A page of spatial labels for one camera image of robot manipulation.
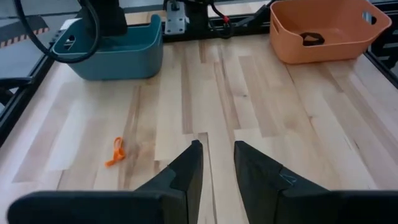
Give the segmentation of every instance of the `basket handle hole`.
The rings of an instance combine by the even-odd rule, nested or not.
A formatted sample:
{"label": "basket handle hole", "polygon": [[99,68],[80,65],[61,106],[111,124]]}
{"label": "basket handle hole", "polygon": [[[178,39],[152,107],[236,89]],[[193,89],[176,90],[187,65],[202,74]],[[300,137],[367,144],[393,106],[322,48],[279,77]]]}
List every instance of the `basket handle hole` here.
{"label": "basket handle hole", "polygon": [[369,24],[374,25],[377,22],[377,19],[368,11],[362,12],[362,18]]}
{"label": "basket handle hole", "polygon": [[272,21],[272,24],[274,25],[276,32],[279,33],[279,28],[278,28],[278,25],[276,24],[276,22]]}
{"label": "basket handle hole", "polygon": [[65,48],[65,50],[70,50],[75,41],[76,37],[74,35],[70,35],[67,41],[65,41],[65,43],[63,44],[63,48]]}

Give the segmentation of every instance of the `orange bin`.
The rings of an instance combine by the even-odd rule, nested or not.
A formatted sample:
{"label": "orange bin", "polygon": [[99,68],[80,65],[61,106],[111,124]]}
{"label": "orange bin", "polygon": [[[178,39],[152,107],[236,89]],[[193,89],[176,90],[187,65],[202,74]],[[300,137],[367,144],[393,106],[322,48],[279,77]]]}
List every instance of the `orange bin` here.
{"label": "orange bin", "polygon": [[271,5],[271,44],[286,63],[356,58],[389,26],[391,19],[366,0],[285,0]]}

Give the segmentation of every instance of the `wood grain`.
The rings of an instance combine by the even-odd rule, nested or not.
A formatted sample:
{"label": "wood grain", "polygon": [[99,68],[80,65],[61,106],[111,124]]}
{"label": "wood grain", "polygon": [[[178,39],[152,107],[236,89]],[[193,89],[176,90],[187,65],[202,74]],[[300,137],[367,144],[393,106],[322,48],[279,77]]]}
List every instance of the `wood grain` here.
{"label": "wood grain", "polygon": [[[134,190],[193,139],[204,149],[199,223],[248,223],[235,140],[328,189],[398,189],[397,105],[366,57],[285,65],[268,35],[165,44],[149,80],[88,82],[55,63],[0,150],[0,223],[36,190]],[[118,136],[127,157],[105,168]]]}

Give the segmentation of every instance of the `orange rubber band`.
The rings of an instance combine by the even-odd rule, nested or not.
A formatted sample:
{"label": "orange rubber band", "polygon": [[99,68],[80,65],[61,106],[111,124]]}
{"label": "orange rubber band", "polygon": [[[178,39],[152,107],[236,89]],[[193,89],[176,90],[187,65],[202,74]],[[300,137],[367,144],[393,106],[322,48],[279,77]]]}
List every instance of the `orange rubber band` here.
{"label": "orange rubber band", "polygon": [[118,161],[123,160],[126,157],[123,149],[123,138],[117,137],[113,142],[113,159],[105,162],[106,167],[115,165]]}

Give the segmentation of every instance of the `blue plastic bin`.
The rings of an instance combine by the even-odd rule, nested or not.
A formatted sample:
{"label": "blue plastic bin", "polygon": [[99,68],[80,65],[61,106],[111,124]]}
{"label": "blue plastic bin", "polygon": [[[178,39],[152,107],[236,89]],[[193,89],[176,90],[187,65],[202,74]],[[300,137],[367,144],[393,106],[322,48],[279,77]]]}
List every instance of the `blue plastic bin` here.
{"label": "blue plastic bin", "polygon": [[[53,51],[60,57],[85,54],[93,45],[83,21],[74,22],[57,40]],[[149,78],[156,75],[163,59],[162,20],[153,15],[148,26],[129,27],[120,37],[103,37],[98,51],[89,59],[69,66],[85,80]]]}

